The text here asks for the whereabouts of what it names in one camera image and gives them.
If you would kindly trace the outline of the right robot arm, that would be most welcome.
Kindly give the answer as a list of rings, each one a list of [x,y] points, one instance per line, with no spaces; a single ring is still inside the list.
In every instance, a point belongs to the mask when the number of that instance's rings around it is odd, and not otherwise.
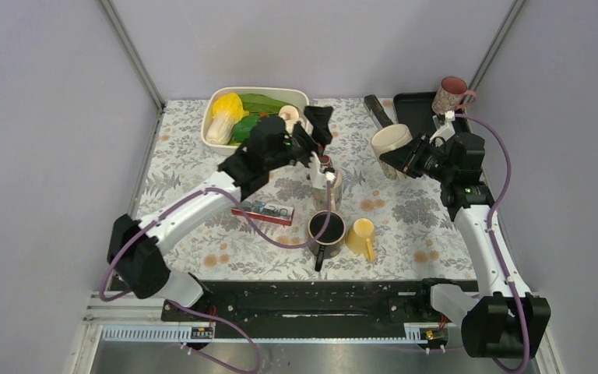
[[[533,295],[512,262],[495,211],[497,200],[481,181],[485,141],[460,133],[441,146],[422,135],[380,155],[380,161],[411,178],[428,176],[441,185],[441,202],[462,235],[477,277],[479,296],[459,286],[432,281],[415,309],[422,319],[444,315],[462,334],[472,358],[533,358],[546,331],[551,308]]]

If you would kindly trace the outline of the pink ghost pattern mug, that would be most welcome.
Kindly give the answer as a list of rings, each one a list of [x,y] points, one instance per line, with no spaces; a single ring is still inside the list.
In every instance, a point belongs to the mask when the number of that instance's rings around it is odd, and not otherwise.
[[[470,90],[463,79],[448,76],[440,82],[431,110],[436,115],[443,115],[448,111],[464,110],[476,100],[476,92]]]

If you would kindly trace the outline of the cream christmas mug green inside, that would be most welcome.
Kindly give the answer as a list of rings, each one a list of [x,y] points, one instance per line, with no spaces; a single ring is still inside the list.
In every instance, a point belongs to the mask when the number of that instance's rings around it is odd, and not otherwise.
[[[387,152],[397,150],[412,140],[409,128],[404,124],[393,124],[375,133],[370,144],[384,176],[391,180],[403,180],[406,176],[391,165],[381,161],[379,157]]]

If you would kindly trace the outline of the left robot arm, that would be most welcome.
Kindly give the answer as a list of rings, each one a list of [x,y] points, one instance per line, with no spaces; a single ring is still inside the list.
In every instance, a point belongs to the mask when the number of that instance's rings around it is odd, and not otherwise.
[[[171,269],[165,254],[215,213],[241,208],[278,168],[302,164],[312,185],[330,192],[336,173],[323,167],[319,158],[332,142],[332,113],[330,106],[307,106],[304,116],[310,132],[300,122],[287,129],[278,115],[262,117],[248,138],[188,194],[140,219],[120,216],[111,232],[104,277],[116,273],[139,299],[164,298],[190,319],[206,317],[211,301],[203,294],[204,286],[192,275]]]

